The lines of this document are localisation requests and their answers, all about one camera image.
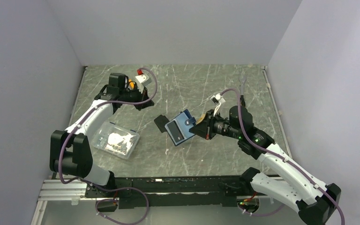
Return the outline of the blue leather card holder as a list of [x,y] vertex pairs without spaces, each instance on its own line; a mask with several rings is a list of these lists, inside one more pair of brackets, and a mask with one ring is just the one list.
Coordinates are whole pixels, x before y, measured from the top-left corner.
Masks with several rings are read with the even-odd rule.
[[[172,137],[172,134],[170,133],[169,129],[168,129],[168,124],[171,121],[176,121],[178,127],[181,130],[181,133],[184,136],[184,139],[181,141],[175,141],[174,138]],[[195,136],[194,134],[189,132],[189,129],[192,128],[193,126],[196,125],[196,119],[195,117],[191,116],[190,112],[188,109],[180,112],[176,117],[174,117],[172,120],[170,120],[166,125],[165,128],[167,130],[167,133],[169,134],[170,139],[172,140],[173,144],[175,146],[178,146],[180,144],[182,144],[183,142],[187,141],[188,139],[192,138],[193,136]]]

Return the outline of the black card stack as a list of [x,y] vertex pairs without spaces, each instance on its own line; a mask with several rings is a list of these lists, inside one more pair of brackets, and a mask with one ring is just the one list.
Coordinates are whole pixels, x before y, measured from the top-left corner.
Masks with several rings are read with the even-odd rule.
[[164,115],[159,115],[154,119],[154,123],[161,133],[167,132],[165,125],[169,122],[169,119]]

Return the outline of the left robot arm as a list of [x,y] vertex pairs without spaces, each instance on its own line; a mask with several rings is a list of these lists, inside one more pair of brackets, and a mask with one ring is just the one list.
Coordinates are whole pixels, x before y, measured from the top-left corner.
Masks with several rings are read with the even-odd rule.
[[115,175],[94,162],[89,139],[122,105],[133,105],[139,111],[153,106],[158,88],[149,95],[150,82],[158,81],[145,67],[138,69],[133,79],[123,73],[111,73],[108,84],[94,97],[89,109],[65,130],[52,133],[49,167],[63,184],[79,179],[97,187],[105,197],[115,193]]

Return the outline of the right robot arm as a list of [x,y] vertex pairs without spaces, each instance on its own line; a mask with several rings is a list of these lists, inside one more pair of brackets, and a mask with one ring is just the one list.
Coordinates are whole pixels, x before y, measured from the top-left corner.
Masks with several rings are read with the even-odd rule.
[[253,117],[245,107],[232,107],[227,119],[209,110],[189,131],[206,140],[215,135],[237,139],[244,153],[283,179],[274,180],[250,167],[240,176],[240,190],[244,194],[255,191],[270,196],[293,209],[307,225],[325,224],[334,211],[338,211],[341,224],[345,224],[345,215],[339,206],[340,187],[335,183],[326,184],[297,164],[272,137],[254,126]]

